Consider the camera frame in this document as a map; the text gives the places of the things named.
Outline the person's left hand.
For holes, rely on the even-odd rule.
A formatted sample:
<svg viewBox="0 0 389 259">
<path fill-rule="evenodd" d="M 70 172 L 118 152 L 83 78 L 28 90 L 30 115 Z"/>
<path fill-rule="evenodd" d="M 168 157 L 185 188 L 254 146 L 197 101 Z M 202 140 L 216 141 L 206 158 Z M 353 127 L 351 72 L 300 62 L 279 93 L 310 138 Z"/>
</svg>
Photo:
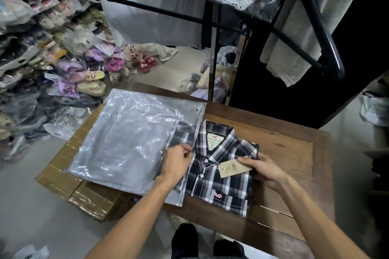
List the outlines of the person's left hand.
<svg viewBox="0 0 389 259">
<path fill-rule="evenodd" d="M 186 174 L 191 163 L 185 163 L 182 160 L 184 150 L 191 151 L 192 147 L 185 143 L 169 147 L 166 149 L 163 157 L 163 165 L 160 176 L 171 186 L 175 186 Z"/>
</svg>

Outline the person's right hand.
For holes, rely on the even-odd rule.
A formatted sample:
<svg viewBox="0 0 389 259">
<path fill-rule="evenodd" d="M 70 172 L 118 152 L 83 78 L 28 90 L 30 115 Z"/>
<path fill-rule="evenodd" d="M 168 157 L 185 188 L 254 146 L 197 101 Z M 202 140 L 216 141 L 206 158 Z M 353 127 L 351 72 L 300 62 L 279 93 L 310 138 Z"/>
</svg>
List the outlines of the person's right hand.
<svg viewBox="0 0 389 259">
<path fill-rule="evenodd" d="M 267 187 L 283 195 L 285 185 L 289 181 L 289 175 L 276 165 L 269 156 L 262 152 L 258 152 L 255 159 L 261 161 L 260 168 L 254 169 L 257 172 L 258 179 L 263 181 Z"/>
</svg>

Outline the navy plaid shirt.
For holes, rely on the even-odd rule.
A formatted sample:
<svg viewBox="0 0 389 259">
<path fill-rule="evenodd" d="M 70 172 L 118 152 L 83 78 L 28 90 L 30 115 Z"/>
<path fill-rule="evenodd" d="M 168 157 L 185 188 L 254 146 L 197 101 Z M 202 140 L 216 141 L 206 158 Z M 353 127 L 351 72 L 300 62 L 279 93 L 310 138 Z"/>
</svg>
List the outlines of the navy plaid shirt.
<svg viewBox="0 0 389 259">
<path fill-rule="evenodd" d="M 178 144 L 191 146 L 193 156 L 188 171 L 174 189 L 246 217 L 252 174 L 246 171 L 222 177 L 222 163 L 236 163 L 238 157 L 254 159 L 259 145 L 238 138 L 233 127 L 209 120 L 197 127 L 177 121 L 167 147 Z"/>
</svg>

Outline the clear plastic garment bag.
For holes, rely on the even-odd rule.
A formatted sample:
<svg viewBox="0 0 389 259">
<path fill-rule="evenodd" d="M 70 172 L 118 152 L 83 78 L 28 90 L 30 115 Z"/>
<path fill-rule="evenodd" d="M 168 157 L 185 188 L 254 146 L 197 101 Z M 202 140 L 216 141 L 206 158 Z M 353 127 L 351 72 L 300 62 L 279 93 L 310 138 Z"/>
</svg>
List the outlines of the clear plastic garment bag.
<svg viewBox="0 0 389 259">
<path fill-rule="evenodd" d="M 168 147 L 193 147 L 205 108 L 204 102 L 112 89 L 66 172 L 143 196 Z"/>
</svg>

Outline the person's right forearm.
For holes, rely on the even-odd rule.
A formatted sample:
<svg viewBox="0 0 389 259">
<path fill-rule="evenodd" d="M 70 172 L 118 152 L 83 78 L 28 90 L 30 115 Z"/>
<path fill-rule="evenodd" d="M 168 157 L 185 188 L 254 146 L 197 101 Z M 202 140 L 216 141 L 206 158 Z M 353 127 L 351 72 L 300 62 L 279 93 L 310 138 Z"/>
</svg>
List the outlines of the person's right forearm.
<svg viewBox="0 0 389 259">
<path fill-rule="evenodd" d="M 315 259 L 370 259 L 287 174 L 269 181 L 295 218 Z"/>
</svg>

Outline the person's left forearm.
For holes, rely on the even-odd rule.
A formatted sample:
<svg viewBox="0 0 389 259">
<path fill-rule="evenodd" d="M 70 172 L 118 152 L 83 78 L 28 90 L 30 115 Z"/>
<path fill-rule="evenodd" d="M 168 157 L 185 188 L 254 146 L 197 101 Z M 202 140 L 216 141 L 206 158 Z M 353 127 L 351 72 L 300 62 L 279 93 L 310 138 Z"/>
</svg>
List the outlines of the person's left forearm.
<svg viewBox="0 0 389 259">
<path fill-rule="evenodd" d="M 173 187 L 170 176 L 159 176 L 147 194 L 84 259 L 137 259 Z"/>
</svg>

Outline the beige paper hang tag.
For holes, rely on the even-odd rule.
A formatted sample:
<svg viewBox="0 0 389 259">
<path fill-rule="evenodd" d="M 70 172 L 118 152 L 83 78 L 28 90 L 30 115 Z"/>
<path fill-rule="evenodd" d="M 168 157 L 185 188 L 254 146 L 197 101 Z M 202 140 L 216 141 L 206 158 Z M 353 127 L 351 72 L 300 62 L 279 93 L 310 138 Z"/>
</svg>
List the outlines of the beige paper hang tag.
<svg viewBox="0 0 389 259">
<path fill-rule="evenodd" d="M 221 178 L 231 177 L 233 175 L 242 174 L 252 170 L 252 167 L 246 166 L 238 159 L 228 160 L 218 165 Z"/>
</svg>

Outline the brown wooden table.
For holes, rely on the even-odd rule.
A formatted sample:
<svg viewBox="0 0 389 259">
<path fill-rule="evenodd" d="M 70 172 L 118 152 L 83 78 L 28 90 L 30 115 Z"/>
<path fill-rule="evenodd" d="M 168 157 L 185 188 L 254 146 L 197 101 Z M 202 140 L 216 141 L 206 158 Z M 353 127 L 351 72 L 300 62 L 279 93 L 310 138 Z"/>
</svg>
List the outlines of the brown wooden table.
<svg viewBox="0 0 389 259">
<path fill-rule="evenodd" d="M 130 91 L 206 102 L 204 119 L 231 126 L 238 138 L 260 150 L 293 176 L 334 220 L 333 173 L 328 132 L 255 114 L 143 83 Z M 163 210 L 283 259 L 313 259 L 297 223 L 281 197 L 255 178 L 246 218 L 186 195 L 182 207 Z"/>
</svg>

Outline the cream clog shoe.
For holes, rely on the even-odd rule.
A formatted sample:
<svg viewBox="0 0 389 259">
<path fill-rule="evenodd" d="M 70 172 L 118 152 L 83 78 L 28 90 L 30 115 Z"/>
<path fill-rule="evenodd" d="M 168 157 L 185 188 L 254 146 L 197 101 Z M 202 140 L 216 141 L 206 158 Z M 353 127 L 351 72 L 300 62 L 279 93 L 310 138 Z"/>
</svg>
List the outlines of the cream clog shoe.
<svg viewBox="0 0 389 259">
<path fill-rule="evenodd" d="M 173 213 L 169 216 L 169 221 L 173 227 L 173 229 L 176 231 L 182 224 L 191 224 L 187 219 L 184 219 L 180 216 L 177 216 Z"/>
</svg>

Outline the bagged items by rack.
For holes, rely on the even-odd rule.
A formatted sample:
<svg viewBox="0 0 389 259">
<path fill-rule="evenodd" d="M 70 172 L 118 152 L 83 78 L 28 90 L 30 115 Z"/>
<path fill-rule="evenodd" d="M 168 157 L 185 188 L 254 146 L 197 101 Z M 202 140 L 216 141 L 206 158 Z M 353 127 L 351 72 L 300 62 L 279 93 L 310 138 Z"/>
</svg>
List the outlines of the bagged items by rack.
<svg viewBox="0 0 389 259">
<path fill-rule="evenodd" d="M 216 73 L 213 87 L 214 102 L 222 103 L 229 89 L 232 74 L 235 70 L 235 52 L 220 51 L 217 54 Z M 179 93 L 191 95 L 200 99 L 208 99 L 208 87 L 210 80 L 210 60 L 203 63 L 200 72 L 191 73 L 184 79 L 176 90 Z"/>
</svg>

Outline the person's black trousers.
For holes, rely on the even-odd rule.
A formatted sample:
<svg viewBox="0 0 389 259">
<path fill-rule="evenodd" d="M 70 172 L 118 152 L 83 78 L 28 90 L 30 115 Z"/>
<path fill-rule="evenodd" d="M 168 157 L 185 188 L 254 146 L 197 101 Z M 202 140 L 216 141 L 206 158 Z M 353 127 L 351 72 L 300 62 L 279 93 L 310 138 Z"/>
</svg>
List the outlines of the person's black trousers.
<svg viewBox="0 0 389 259">
<path fill-rule="evenodd" d="M 237 241 L 224 238 L 213 244 L 213 256 L 200 257 L 198 232 L 191 223 L 181 223 L 172 238 L 171 259 L 248 259 L 243 246 Z"/>
</svg>

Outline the metal rack pole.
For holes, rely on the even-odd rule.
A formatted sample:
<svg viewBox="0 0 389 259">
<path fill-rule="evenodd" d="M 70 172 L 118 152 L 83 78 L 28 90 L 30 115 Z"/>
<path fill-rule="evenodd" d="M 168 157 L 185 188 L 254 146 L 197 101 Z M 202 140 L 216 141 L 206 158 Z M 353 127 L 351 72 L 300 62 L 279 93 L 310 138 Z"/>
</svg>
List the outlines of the metal rack pole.
<svg viewBox="0 0 389 259">
<path fill-rule="evenodd" d="M 213 3 L 212 22 L 219 24 L 221 22 L 221 5 Z M 210 53 L 210 66 L 209 66 L 209 80 L 208 80 L 208 101 L 213 101 L 215 77 L 216 77 L 216 65 L 217 65 L 217 53 L 219 50 L 219 36 L 220 28 L 213 27 L 211 35 L 211 53 Z"/>
</svg>

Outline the brown cardboard box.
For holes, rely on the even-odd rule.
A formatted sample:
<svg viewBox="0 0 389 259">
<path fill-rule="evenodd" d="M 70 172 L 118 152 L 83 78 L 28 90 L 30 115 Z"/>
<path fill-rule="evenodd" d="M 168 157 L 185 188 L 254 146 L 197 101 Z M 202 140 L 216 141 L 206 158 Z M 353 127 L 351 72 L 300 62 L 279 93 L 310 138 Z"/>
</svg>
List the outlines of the brown cardboard box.
<svg viewBox="0 0 389 259">
<path fill-rule="evenodd" d="M 66 173 L 102 109 L 101 104 L 89 115 L 35 181 L 96 221 L 108 222 L 122 218 L 135 205 L 135 197 Z"/>
</svg>

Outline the white plastic bag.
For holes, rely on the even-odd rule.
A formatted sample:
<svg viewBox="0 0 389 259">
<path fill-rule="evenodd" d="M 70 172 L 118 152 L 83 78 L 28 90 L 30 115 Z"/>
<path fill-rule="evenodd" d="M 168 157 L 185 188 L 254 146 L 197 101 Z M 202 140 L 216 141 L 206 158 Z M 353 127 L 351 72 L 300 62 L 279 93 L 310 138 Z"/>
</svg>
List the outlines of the white plastic bag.
<svg viewBox="0 0 389 259">
<path fill-rule="evenodd" d="M 365 123 L 389 128 L 389 97 L 364 91 L 359 114 Z"/>
</svg>

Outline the white garment in plastic cover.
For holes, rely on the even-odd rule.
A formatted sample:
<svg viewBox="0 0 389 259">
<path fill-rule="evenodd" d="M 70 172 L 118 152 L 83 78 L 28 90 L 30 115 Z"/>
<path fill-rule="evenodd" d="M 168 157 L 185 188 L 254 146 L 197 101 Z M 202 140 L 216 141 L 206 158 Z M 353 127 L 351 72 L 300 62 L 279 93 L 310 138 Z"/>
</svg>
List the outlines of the white garment in plastic cover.
<svg viewBox="0 0 389 259">
<path fill-rule="evenodd" d="M 128 0 L 196 18 L 203 18 L 206 0 Z M 156 43 L 165 46 L 207 47 L 206 27 L 198 23 L 101 0 L 118 45 Z"/>
</svg>

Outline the black clothes hanger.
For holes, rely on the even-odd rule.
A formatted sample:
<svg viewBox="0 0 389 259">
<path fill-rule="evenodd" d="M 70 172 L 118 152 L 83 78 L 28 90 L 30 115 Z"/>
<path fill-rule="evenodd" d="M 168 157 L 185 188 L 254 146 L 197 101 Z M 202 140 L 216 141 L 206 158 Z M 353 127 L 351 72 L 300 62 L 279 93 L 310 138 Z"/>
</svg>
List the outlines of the black clothes hanger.
<svg viewBox="0 0 389 259">
<path fill-rule="evenodd" d="M 343 66 L 334 44 L 331 34 L 326 30 L 323 24 L 323 17 L 314 0 L 301 0 L 304 9 L 308 15 L 309 21 L 313 27 L 316 38 L 321 47 L 322 54 L 318 60 L 312 58 L 308 53 L 302 50 L 293 40 L 286 36 L 282 31 L 274 32 L 282 42 L 295 51 L 300 57 L 311 65 L 311 68 L 329 72 L 335 78 L 343 76 Z"/>
<path fill-rule="evenodd" d="M 217 22 L 200 19 L 200 18 L 196 18 L 196 17 L 193 17 L 193 16 L 183 15 L 183 14 L 180 14 L 180 13 L 176 13 L 176 12 L 173 12 L 173 11 L 168 11 L 168 10 L 161 9 L 161 8 L 158 8 L 158 7 L 153 7 L 153 6 L 148 6 L 148 5 L 144 5 L 144 4 L 141 4 L 141 3 L 137 3 L 137 2 L 134 2 L 134 1 L 128 1 L 128 0 L 107 0 L 107 1 L 113 2 L 113 3 L 122 4 L 122 5 L 126 5 L 126 6 L 130 6 L 130 7 L 139 8 L 139 9 L 142 9 L 142 10 L 147 10 L 147 11 L 150 11 L 150 12 L 154 12 L 154 13 L 158 13 L 158 14 L 162 14 L 162 15 L 166 15 L 166 16 L 171 16 L 171 17 L 178 18 L 178 19 L 185 20 L 185 21 L 194 22 L 194 23 L 197 23 L 197 24 L 201 24 L 201 25 L 212 27 L 212 28 L 216 28 L 217 30 L 227 30 L 227 31 L 232 31 L 232 32 L 235 32 L 235 33 L 238 33 L 238 34 L 242 34 L 242 35 L 246 35 L 246 33 L 249 31 L 248 27 L 246 27 L 244 29 L 238 29 L 238 28 L 222 25 L 222 24 L 217 23 Z"/>
</svg>

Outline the pile of bagged slippers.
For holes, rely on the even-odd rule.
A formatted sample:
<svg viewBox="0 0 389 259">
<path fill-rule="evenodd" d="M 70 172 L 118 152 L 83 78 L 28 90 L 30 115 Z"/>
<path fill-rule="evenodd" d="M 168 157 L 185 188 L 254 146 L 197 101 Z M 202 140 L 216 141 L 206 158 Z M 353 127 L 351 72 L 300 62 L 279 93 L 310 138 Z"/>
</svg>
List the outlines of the pile of bagged slippers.
<svg viewBox="0 0 389 259">
<path fill-rule="evenodd" d="M 106 83 L 131 83 L 156 64 L 114 42 L 97 0 L 0 0 L 0 165 L 36 140 L 70 138 Z"/>
</svg>

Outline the small clear plastic packet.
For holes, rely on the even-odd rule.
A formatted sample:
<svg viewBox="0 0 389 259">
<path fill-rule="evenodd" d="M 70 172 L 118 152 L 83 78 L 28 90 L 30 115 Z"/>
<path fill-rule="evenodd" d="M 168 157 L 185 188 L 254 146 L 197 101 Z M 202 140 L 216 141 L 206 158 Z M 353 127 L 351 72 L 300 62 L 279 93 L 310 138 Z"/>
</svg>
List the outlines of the small clear plastic packet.
<svg viewBox="0 0 389 259">
<path fill-rule="evenodd" d="M 48 259 L 49 251 L 45 246 L 39 250 L 36 250 L 33 245 L 28 245 L 19 250 L 12 259 Z"/>
</svg>

